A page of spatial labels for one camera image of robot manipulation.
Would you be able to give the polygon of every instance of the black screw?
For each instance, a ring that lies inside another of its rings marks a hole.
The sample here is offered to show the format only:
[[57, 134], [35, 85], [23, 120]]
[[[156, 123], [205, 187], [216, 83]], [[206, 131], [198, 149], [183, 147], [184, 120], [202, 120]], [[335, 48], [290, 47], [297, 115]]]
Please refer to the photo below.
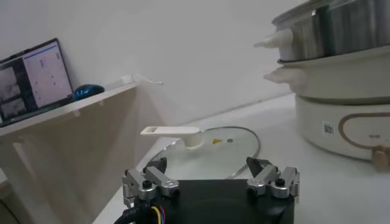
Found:
[[286, 184], [286, 182], [284, 181], [284, 179], [281, 179], [281, 178], [278, 178], [275, 181], [275, 185], [278, 186], [278, 187], [284, 187], [285, 184]]
[[151, 181], [149, 181], [149, 180], [146, 180], [146, 181], [143, 181], [142, 182], [142, 188], [143, 189], [150, 189], [150, 188], [152, 188], [152, 182]]

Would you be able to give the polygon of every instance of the label sticker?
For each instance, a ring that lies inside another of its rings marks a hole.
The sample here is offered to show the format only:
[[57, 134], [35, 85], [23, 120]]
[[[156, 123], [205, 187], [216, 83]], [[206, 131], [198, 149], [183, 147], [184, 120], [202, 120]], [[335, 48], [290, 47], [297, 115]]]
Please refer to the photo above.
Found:
[[333, 123], [328, 121], [322, 121], [322, 135], [333, 138], [335, 128]]
[[222, 142], [223, 140], [221, 140], [221, 139], [214, 139], [213, 140], [213, 145], [215, 145], [215, 144], [217, 144], [217, 143], [220, 143], [220, 142]]

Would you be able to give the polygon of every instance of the laptop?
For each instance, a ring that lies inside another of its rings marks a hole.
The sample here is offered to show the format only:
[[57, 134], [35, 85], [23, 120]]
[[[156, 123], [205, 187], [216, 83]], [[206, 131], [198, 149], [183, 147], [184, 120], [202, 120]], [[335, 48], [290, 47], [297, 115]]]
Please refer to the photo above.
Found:
[[59, 41], [53, 39], [0, 61], [0, 127], [73, 101]]

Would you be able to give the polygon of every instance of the laptop screen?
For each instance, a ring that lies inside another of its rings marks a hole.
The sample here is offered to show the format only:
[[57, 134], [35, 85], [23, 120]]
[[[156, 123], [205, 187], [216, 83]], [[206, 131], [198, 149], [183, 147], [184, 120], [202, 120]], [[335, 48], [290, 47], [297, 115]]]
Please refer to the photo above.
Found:
[[2, 121], [37, 111], [71, 93], [57, 39], [0, 61]]

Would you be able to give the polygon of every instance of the qr code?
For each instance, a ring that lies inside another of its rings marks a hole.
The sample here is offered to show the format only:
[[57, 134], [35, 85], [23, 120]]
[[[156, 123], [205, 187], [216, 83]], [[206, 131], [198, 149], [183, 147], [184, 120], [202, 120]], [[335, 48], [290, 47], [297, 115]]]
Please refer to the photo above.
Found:
[[322, 133], [326, 136], [333, 137], [333, 124], [330, 122], [323, 121], [322, 122]]

